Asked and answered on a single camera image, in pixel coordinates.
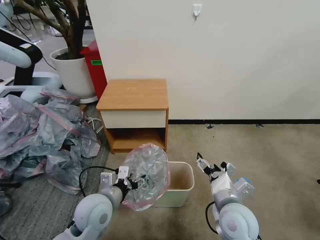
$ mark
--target pink plastic bag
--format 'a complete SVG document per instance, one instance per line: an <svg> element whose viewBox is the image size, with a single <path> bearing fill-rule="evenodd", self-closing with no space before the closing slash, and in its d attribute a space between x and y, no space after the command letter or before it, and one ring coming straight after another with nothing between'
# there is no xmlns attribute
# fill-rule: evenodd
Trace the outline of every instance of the pink plastic bag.
<svg viewBox="0 0 320 240"><path fill-rule="evenodd" d="M167 154L152 143L133 149L126 157L123 166L129 167L131 180L141 179L138 189L128 192L122 204L143 211L151 207L169 188L170 169Z"/></svg>

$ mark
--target plastic bag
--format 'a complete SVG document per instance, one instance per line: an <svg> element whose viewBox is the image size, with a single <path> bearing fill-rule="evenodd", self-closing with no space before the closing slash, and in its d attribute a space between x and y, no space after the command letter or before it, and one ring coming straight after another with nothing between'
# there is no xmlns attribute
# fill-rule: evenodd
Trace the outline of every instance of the plastic bag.
<svg viewBox="0 0 320 240"><path fill-rule="evenodd" d="M26 178L44 173L46 162L47 158L45 156L26 158L14 172L14 179L16 181L23 181Z"/></svg>
<svg viewBox="0 0 320 240"><path fill-rule="evenodd" d="M41 95L47 96L50 98L50 101L56 101L64 104L78 105L80 99L72 95L66 90L56 89L51 87L43 87L40 92Z"/></svg>
<svg viewBox="0 0 320 240"><path fill-rule="evenodd" d="M26 147L16 153L11 154L0 160L0 179L10 177L13 172L19 167L23 159L28 156L29 148Z"/></svg>
<svg viewBox="0 0 320 240"><path fill-rule="evenodd" d="M39 117L40 111L34 105L17 96L0 98L0 159L30 144Z"/></svg>
<svg viewBox="0 0 320 240"><path fill-rule="evenodd" d="M37 135L30 146L30 156L51 154L58 151L64 140L71 134L80 135L83 113L78 107L57 102L51 102L45 106L37 105L37 107L43 113L39 118Z"/></svg>
<svg viewBox="0 0 320 240"><path fill-rule="evenodd" d="M83 122L79 131L80 137L78 139L80 140L81 155L85 158L97 156L100 149L97 134L86 122Z"/></svg>
<svg viewBox="0 0 320 240"><path fill-rule="evenodd" d="M138 189L129 191L122 204L143 211L154 204L169 188L170 169L167 154L160 147L147 143L133 149L123 166L129 167L131 180L141 179Z"/></svg>
<svg viewBox="0 0 320 240"><path fill-rule="evenodd" d="M49 183L65 193L79 193L79 175L82 171L80 146L76 144L70 147L70 151L61 149L47 157L46 174ZM86 178L87 173L84 172L81 178L83 186Z"/></svg>

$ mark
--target green label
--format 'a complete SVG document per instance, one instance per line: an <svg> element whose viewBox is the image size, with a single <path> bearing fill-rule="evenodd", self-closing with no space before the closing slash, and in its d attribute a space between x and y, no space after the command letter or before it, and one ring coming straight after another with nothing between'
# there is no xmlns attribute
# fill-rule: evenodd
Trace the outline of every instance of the green label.
<svg viewBox="0 0 320 240"><path fill-rule="evenodd" d="M92 66L102 66L101 60L91 60Z"/></svg>

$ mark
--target potted plant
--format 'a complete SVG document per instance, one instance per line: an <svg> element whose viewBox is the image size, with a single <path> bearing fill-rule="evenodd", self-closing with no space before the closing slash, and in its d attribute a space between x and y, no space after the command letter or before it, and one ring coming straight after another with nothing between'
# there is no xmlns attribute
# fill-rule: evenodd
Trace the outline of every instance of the potted plant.
<svg viewBox="0 0 320 240"><path fill-rule="evenodd" d="M82 38L86 22L85 0L15 0L15 2L16 5L59 31L65 39L67 48L59 49L50 55L65 89L81 99L94 97L95 90L88 67L80 53L83 49ZM42 4L48 6L56 21L45 15L41 8Z"/></svg>

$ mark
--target trash can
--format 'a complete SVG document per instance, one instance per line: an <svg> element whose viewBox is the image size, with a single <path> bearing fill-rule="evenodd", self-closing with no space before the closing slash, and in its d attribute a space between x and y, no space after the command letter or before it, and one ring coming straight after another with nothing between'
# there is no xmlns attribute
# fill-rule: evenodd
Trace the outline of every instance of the trash can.
<svg viewBox="0 0 320 240"><path fill-rule="evenodd" d="M170 187L153 207L182 207L194 187L192 167L185 162L169 162Z"/></svg>
<svg viewBox="0 0 320 240"><path fill-rule="evenodd" d="M106 75L104 74L97 42L93 41L90 43L88 47L85 47L81 51L81 54L86 59L93 87L96 90L96 95L99 100L107 86L107 79Z"/></svg>

